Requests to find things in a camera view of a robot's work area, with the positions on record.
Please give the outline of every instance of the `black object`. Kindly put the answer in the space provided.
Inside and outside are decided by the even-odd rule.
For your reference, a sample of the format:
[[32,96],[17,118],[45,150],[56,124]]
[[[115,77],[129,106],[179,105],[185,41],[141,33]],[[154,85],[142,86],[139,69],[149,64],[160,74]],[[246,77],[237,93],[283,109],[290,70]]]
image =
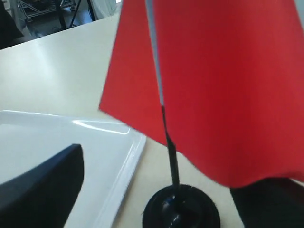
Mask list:
[[287,178],[230,189],[246,228],[304,228],[304,188]]
[[179,200],[174,187],[157,192],[148,202],[142,220],[143,228],[220,228],[218,210],[204,192],[180,185]]
[[[93,11],[93,7],[92,7],[91,0],[86,0],[86,1],[87,1],[88,6],[89,6],[89,12],[90,12],[91,20],[92,20],[92,21],[96,21],[96,18],[95,18],[95,15],[94,15],[94,11]],[[71,20],[69,29],[72,28],[73,26],[75,26],[75,25],[74,25],[74,20],[75,20],[76,14],[78,13],[80,4],[81,4],[81,0],[79,0],[78,3],[77,3],[76,10],[75,10],[74,15],[73,15],[73,18],[72,18],[72,20]]]
[[73,144],[0,185],[0,228],[63,228],[83,178],[82,148]]
[[13,40],[23,37],[18,30],[14,19],[5,10],[4,3],[0,0],[0,50],[11,46]]

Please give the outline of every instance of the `flagpole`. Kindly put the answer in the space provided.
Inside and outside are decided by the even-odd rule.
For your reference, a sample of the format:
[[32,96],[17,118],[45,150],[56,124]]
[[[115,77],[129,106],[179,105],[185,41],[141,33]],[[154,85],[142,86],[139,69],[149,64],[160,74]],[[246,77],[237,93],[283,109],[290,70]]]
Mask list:
[[171,138],[169,136],[168,129],[167,129],[167,123],[166,123],[165,105],[164,105],[163,92],[162,92],[162,80],[161,80],[162,78],[161,78],[161,72],[160,72],[158,54],[157,54],[157,41],[156,41],[156,30],[155,30],[155,23],[154,23],[153,5],[152,5],[152,0],[145,0],[145,2],[146,2],[146,8],[147,8],[147,17],[148,17],[153,59],[154,59],[154,64],[155,64],[157,86],[158,86],[159,98],[160,98],[160,103],[161,103],[162,118],[163,118],[163,122],[164,122],[164,126],[165,126],[165,133],[166,133],[166,139],[167,139],[172,184],[176,191],[175,193],[177,194],[177,190],[180,188],[180,176],[179,176],[179,169],[178,169],[178,163],[177,163],[176,148],[175,148],[173,141],[171,140]]
[[168,147],[169,162],[170,162],[170,169],[172,176],[172,184],[174,186],[175,193],[177,194],[178,189],[180,188],[180,175],[179,175],[179,167],[177,162],[176,147],[168,133],[166,116],[165,116],[165,107],[162,106],[161,110],[162,110],[162,117],[165,126],[166,138],[167,138],[167,147]]

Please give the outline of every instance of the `black pole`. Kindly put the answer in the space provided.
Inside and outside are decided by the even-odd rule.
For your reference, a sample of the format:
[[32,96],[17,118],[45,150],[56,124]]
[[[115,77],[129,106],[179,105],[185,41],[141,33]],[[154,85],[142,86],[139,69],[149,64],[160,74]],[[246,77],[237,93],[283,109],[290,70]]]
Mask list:
[[67,28],[67,25],[66,25],[66,21],[65,21],[65,18],[63,16],[63,13],[62,13],[61,1],[60,0],[54,0],[54,3],[55,3],[56,11],[57,11],[57,14],[58,14],[58,17],[59,17],[59,22],[60,22],[61,28],[63,30],[65,30]]
[[165,132],[166,132],[166,138],[167,138],[167,147],[168,147],[168,154],[169,154],[172,183],[173,183],[173,186],[174,186],[174,188],[176,190],[176,194],[177,194],[177,190],[180,188],[180,175],[179,175],[179,167],[178,167],[178,163],[177,163],[176,148],[168,134],[164,106],[161,107],[161,110],[162,110],[162,117],[163,117],[163,121],[164,121],[164,125],[165,125]]
[[80,3],[81,3],[81,0],[79,0],[78,3],[77,3],[76,9],[75,9],[75,13],[74,13],[73,18],[72,18],[72,20],[71,20],[71,24],[70,24],[70,26],[69,26],[69,29],[72,28],[72,26],[74,25],[74,20],[75,20],[75,18],[76,18],[77,12],[78,12],[78,10],[79,10]]
[[92,21],[96,21],[95,15],[94,15],[94,10],[93,10],[92,3],[91,3],[91,0],[87,0],[87,4],[88,4],[88,6],[89,6],[89,11],[90,11],[90,13],[91,13],[91,19],[92,19]]

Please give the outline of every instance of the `white tray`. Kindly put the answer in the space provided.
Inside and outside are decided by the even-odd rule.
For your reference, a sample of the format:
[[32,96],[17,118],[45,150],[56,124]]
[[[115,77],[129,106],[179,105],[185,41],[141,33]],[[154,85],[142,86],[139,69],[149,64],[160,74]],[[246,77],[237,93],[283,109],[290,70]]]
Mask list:
[[79,143],[85,178],[65,228],[110,228],[145,141],[117,121],[1,111],[0,183]]

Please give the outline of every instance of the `table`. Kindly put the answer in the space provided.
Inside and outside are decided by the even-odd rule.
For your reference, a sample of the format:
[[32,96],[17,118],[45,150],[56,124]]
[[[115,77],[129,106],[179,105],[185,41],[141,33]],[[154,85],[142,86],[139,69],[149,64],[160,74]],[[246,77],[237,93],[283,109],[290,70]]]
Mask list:
[[[0,51],[0,110],[111,118],[97,110],[119,15]],[[181,183],[206,192],[223,228],[242,228],[229,190],[178,153]],[[150,197],[171,184],[166,147],[148,139],[114,228],[141,228]]]

